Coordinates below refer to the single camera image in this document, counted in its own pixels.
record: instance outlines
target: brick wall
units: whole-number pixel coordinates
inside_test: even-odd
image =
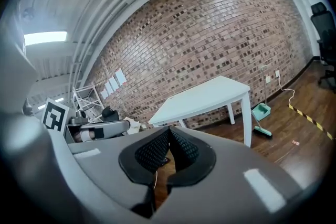
[[[261,65],[268,65],[271,95],[279,89],[275,70],[284,84],[311,57],[292,0],[150,0],[111,37],[87,82],[100,92],[121,67],[128,82],[104,104],[147,124],[168,97],[219,75],[248,84],[255,105],[264,99]],[[238,113],[240,105],[233,109]],[[226,117],[218,109],[186,124]]]

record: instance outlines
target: black office chair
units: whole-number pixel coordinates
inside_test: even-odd
[[[326,70],[325,75],[321,77],[318,84],[321,84],[322,79],[334,78],[336,82],[336,27],[330,11],[322,3],[316,3],[311,6],[313,15],[310,17],[320,38],[317,42],[320,47],[321,60],[328,65],[333,66],[334,70]],[[336,93],[336,87],[332,86],[327,80],[329,86]]]

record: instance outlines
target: ceiling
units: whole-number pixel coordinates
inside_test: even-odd
[[[64,104],[69,104],[72,87],[79,87],[83,74],[88,73],[96,59],[92,55],[99,55],[103,36],[135,2],[137,0],[22,0],[22,15],[28,10],[34,11],[32,19],[23,19],[25,34],[68,32],[65,42],[26,47],[27,58],[38,71],[38,81],[28,98],[35,112],[48,97],[64,97]]]

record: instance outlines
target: wooden floor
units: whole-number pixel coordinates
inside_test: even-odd
[[[331,135],[336,136],[336,94],[327,87],[318,86],[317,81],[324,73],[324,67],[314,61],[301,77],[290,87],[295,97],[291,104],[315,119]],[[271,115],[261,121],[263,128],[273,134],[272,140],[252,135],[251,148],[287,171],[302,187],[307,187],[321,176],[328,166],[333,142],[306,118],[288,108],[292,92],[286,91],[269,102]],[[222,124],[205,129],[203,132],[244,142],[243,119],[236,118],[234,125]],[[166,179],[175,173],[171,152],[167,157],[171,162],[158,170],[155,188],[157,208],[167,198]]]

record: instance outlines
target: table leg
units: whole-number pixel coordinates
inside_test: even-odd
[[[185,126],[185,124],[184,124],[183,119],[180,119],[178,122],[180,123],[180,125],[181,125],[182,127],[187,128],[187,126]]]
[[[233,117],[233,110],[231,104],[227,105],[227,110],[229,111],[230,123],[235,124],[235,118]]]
[[[244,144],[251,147],[252,139],[252,119],[251,119],[251,105],[248,92],[246,92],[241,100],[243,124],[244,124]]]

